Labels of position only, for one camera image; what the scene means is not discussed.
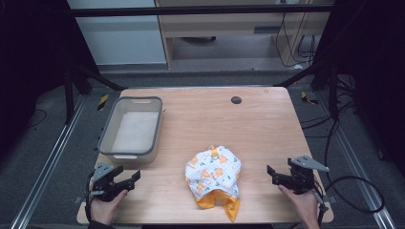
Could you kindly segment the light wooden desk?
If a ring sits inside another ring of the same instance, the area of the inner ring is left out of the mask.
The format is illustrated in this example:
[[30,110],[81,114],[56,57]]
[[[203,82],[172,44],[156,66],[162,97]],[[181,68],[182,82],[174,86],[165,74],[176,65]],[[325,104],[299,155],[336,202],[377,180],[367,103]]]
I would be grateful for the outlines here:
[[[154,0],[158,7],[308,5],[332,4],[334,0]],[[162,15],[159,17],[164,44],[180,37],[270,34],[281,61],[290,65],[298,61],[303,36],[321,35],[328,12],[279,12],[238,14]]]

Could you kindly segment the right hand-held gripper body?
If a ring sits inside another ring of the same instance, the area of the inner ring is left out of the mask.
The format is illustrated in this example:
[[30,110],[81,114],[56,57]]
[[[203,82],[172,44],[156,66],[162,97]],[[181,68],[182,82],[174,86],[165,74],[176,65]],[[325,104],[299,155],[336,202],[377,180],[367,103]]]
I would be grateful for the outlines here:
[[288,165],[293,177],[293,181],[297,182],[294,192],[298,195],[305,193],[311,189],[315,189],[315,178],[313,171],[321,171],[328,173],[330,168],[316,161],[310,156],[298,156],[289,158]]

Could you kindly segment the person's right hand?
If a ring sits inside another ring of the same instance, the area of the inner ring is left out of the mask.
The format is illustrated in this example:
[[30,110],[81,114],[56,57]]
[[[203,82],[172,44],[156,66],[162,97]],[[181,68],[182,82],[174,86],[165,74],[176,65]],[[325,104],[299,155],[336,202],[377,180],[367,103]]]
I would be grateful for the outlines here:
[[279,185],[278,189],[292,203],[294,211],[305,229],[320,229],[319,223],[317,221],[318,202],[312,191],[307,191],[304,194],[296,195],[283,185]]

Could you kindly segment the black horizontal metal bar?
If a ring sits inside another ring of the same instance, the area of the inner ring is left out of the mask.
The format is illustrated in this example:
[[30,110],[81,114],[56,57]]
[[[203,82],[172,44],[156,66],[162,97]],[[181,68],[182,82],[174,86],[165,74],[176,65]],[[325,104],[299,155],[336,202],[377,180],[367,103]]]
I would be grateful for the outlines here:
[[67,13],[74,17],[99,17],[99,16],[149,16],[149,15],[192,15],[192,14],[235,14],[235,13],[279,13],[279,12],[326,12],[332,10],[334,10],[334,4],[82,9],[82,10],[68,10]]

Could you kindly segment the black metal stand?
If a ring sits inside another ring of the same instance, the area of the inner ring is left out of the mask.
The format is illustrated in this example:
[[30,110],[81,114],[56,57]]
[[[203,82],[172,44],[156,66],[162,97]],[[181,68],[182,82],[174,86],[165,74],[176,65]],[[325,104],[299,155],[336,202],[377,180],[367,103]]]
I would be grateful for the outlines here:
[[313,74],[310,86],[315,90],[321,90],[329,84],[329,111],[334,120],[338,119],[337,108],[337,66],[333,62],[318,62],[300,71],[293,77],[275,84],[275,87],[289,87],[294,82]]
[[95,73],[83,66],[69,65],[65,67],[63,70],[63,79],[66,102],[66,124],[71,122],[75,114],[73,86],[76,86],[80,94],[90,94],[92,86],[88,82],[88,78],[92,78],[114,91],[125,90],[125,87],[119,86],[103,77],[100,73]]

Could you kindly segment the white basin with grey rim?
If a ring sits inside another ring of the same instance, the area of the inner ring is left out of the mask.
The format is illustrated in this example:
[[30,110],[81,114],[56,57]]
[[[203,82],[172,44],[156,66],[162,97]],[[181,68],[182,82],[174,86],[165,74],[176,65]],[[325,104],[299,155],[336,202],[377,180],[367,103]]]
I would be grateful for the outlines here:
[[120,97],[109,114],[98,149],[115,163],[151,163],[157,156],[161,119],[159,97]]

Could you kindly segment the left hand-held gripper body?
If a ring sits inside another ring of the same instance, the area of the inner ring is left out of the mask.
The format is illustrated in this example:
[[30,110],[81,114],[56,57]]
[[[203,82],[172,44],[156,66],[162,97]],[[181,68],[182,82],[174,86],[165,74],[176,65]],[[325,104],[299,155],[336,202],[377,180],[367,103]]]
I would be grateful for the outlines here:
[[112,166],[105,162],[99,162],[90,173],[89,182],[93,183],[92,188],[87,188],[83,195],[75,197],[73,203],[81,203],[88,196],[93,196],[102,201],[113,200],[121,191],[118,189],[119,182],[114,182],[114,178],[110,177]]

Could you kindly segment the yellow black tape marker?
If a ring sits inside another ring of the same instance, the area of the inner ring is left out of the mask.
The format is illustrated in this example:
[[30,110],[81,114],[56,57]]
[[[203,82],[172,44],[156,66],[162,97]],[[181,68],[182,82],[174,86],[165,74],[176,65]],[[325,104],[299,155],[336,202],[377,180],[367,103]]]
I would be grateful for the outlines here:
[[108,94],[104,94],[104,95],[100,98],[100,101],[99,101],[99,103],[98,103],[98,105],[97,105],[97,110],[98,110],[98,111],[102,111],[102,110],[103,110],[103,108],[104,108],[104,106],[105,106],[105,104],[106,104],[106,102],[107,102],[108,97],[109,97]]
[[309,99],[305,92],[301,92],[301,100],[304,102],[308,102],[309,104],[312,104],[312,105],[318,104],[318,101],[316,99]]

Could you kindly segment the person's left hand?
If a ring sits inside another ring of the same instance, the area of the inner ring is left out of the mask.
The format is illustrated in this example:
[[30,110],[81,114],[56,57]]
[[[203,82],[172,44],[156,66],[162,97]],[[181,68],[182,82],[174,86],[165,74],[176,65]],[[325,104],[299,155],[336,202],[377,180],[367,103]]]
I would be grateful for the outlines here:
[[127,196],[128,191],[121,191],[113,200],[102,201],[93,198],[90,204],[91,220],[110,226],[116,216],[117,208]]

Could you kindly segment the white floral orange baby garment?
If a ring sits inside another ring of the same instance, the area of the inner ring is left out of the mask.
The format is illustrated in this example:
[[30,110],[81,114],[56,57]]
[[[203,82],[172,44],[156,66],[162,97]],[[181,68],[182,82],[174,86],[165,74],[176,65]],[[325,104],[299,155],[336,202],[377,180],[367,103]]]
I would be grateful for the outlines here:
[[228,148],[210,146],[186,163],[184,175],[199,208],[210,209],[220,202],[227,218],[234,221],[241,203],[241,170],[242,162]]

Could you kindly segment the white cabinet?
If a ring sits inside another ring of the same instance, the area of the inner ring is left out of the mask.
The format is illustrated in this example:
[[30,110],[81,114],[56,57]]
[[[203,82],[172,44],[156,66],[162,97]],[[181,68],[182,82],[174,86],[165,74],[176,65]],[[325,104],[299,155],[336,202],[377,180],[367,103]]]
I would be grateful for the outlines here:
[[[153,8],[154,0],[68,0],[72,10]],[[165,64],[158,17],[77,17],[98,66]]]

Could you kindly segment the aluminium floor rail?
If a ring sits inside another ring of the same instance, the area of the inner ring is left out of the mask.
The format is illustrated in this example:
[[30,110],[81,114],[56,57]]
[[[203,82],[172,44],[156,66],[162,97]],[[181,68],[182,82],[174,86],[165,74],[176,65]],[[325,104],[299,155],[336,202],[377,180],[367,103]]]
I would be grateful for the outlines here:
[[[351,146],[347,135],[341,127],[336,128],[337,142],[341,148],[341,151],[351,168],[351,171],[355,177],[361,177],[370,181],[370,177],[366,170],[361,165],[358,157],[354,153],[354,149]],[[380,229],[397,229],[389,211],[383,205],[382,197],[378,194],[377,189],[373,188],[370,184],[366,184],[360,180],[357,182],[359,189],[367,202],[368,207],[371,210],[376,210],[378,206],[382,206],[382,209],[373,214],[373,217]]]
[[25,198],[25,201],[19,211],[17,212],[15,218],[13,219],[10,229],[26,229],[32,214],[35,211],[39,200],[49,183],[49,180],[53,174],[53,171],[63,154],[65,146],[72,134],[76,122],[78,121],[83,106],[86,103],[87,97],[85,95],[80,95],[74,105],[73,114],[67,122],[64,123],[62,130],[57,136],[57,140],[54,142],[50,153],[41,167],[41,171],[35,179],[35,183],[30,189],[29,194]]

